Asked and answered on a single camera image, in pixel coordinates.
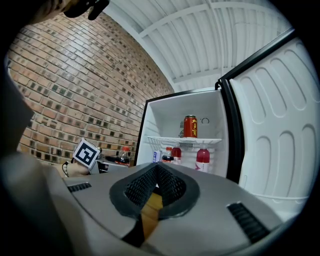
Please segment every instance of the plastic bottle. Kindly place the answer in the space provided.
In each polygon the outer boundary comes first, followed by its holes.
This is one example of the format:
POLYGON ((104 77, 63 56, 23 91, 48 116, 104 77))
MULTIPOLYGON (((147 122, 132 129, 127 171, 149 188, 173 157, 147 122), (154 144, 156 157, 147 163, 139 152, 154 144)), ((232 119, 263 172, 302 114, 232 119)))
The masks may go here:
POLYGON ((209 171, 210 153, 205 145, 196 154, 195 169, 207 173, 209 171))
POLYGON ((167 146, 165 148, 165 153, 162 156, 162 162, 163 163, 173 163, 174 162, 174 157, 171 155, 172 147, 167 146))
POLYGON ((181 149, 179 148, 179 144, 177 144, 171 151, 171 156, 173 156, 173 163, 175 165, 181 165, 181 149))
POLYGON ((116 160, 114 161, 116 164, 129 166, 130 165, 130 158, 128 156, 128 151, 130 148, 128 146, 122 147, 122 151, 119 152, 116 160))

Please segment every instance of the white ceiling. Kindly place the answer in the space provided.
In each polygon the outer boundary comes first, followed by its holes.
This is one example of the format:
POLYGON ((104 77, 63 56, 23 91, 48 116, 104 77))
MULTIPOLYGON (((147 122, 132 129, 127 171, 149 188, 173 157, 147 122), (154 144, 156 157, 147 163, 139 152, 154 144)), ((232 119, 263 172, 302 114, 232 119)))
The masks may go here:
POLYGON ((104 12, 141 44, 175 92, 213 87, 291 27, 267 0, 111 0, 104 12))

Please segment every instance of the red can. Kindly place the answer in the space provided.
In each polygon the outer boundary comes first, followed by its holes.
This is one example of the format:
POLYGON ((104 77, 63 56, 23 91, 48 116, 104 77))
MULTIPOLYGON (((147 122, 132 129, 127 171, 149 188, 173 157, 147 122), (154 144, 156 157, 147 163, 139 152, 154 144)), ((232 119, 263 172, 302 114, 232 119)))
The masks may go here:
POLYGON ((187 115, 184 118, 183 137, 197 138, 198 122, 195 115, 187 115))

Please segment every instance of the refrigerator shelf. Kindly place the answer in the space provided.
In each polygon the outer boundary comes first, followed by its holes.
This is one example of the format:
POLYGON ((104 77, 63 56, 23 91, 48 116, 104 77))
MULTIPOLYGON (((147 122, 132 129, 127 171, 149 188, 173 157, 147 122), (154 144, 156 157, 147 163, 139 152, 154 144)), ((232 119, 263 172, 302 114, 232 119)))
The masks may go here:
POLYGON ((172 137, 159 137, 159 136, 148 136, 148 138, 161 141, 161 142, 207 144, 207 145, 213 145, 222 141, 221 138, 172 138, 172 137))

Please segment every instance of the brick wall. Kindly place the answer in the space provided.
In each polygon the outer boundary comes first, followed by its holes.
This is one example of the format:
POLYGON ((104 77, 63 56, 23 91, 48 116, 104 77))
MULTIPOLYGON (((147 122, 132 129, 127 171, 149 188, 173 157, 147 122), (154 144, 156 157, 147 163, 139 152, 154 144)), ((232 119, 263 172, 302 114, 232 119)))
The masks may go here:
POLYGON ((28 25, 9 51, 9 68, 35 114, 18 150, 63 163, 81 137, 114 156, 135 156, 145 101, 173 93, 141 46, 109 16, 59 15, 28 25))

